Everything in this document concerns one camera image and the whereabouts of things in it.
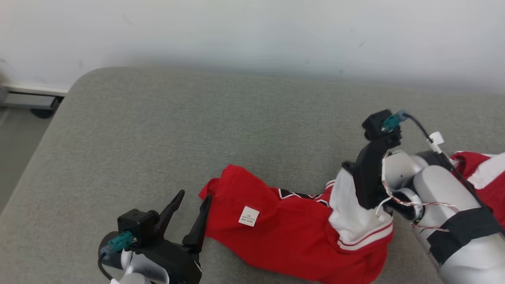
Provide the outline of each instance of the black tape band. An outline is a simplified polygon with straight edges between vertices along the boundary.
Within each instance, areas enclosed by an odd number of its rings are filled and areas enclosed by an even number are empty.
[[[427,238],[431,245],[430,252],[440,266],[471,240],[502,232],[491,212],[482,207],[458,212],[441,228],[450,231],[435,231]]]

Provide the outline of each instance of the red jersey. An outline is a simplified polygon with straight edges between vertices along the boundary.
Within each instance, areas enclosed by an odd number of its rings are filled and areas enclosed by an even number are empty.
[[[474,186],[480,200],[505,228],[505,153],[459,152],[451,158],[457,160],[458,171]]]
[[[213,197],[206,235],[257,268],[327,284],[368,284],[384,266],[392,233],[357,250],[339,246],[328,221],[333,188],[298,194],[229,165],[199,195]]]

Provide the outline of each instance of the red and white clothing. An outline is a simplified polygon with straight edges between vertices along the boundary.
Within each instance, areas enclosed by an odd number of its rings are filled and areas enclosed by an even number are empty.
[[[305,195],[268,187],[229,165],[199,195],[213,197],[206,235],[254,267],[327,284],[368,284],[384,266],[391,217],[372,228],[370,212],[351,202],[354,182],[346,173],[342,170],[324,193]],[[359,216],[370,218],[355,223]],[[244,218],[252,218],[251,224]]]
[[[505,153],[458,152],[451,158],[457,161],[457,170],[474,186],[480,200],[505,228]]]

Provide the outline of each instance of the gray tablecloth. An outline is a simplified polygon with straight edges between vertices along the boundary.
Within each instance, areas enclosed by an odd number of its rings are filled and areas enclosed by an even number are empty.
[[[122,213],[186,197],[166,238],[181,241],[197,193],[227,164],[271,186],[315,194],[366,144],[371,113],[407,109],[448,152],[503,152],[505,96],[270,77],[105,68],[70,90],[0,215],[1,283],[107,283],[96,267],[102,237]],[[403,149],[427,149],[411,122]],[[437,283],[408,222],[377,283]],[[251,268],[218,242],[201,254],[202,284],[306,283]],[[113,275],[120,276],[119,271]]]

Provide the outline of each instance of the gray floor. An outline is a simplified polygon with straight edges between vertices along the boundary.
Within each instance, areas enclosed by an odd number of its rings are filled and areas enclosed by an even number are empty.
[[[50,122],[29,109],[0,108],[0,213]]]

